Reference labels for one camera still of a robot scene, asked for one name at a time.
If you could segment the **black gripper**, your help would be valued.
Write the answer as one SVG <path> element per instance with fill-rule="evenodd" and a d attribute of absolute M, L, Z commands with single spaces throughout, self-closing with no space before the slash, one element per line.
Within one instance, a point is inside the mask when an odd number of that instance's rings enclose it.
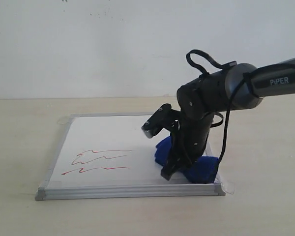
<path fill-rule="evenodd" d="M 183 168 L 190 168 L 206 149 L 213 113 L 206 113 L 199 120 L 179 113 L 178 129 L 171 133 L 172 147 L 160 174 L 165 180 Z"/>

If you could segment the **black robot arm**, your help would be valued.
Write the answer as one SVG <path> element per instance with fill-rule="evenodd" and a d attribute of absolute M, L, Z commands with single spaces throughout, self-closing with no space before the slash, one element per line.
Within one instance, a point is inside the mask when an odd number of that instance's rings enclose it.
<path fill-rule="evenodd" d="M 177 90 L 180 111 L 166 107 L 172 146 L 161 176 L 169 180 L 195 165 L 206 149 L 216 114 L 253 109 L 264 97 L 294 93 L 295 58 L 260 68 L 234 64 L 181 86 Z"/>

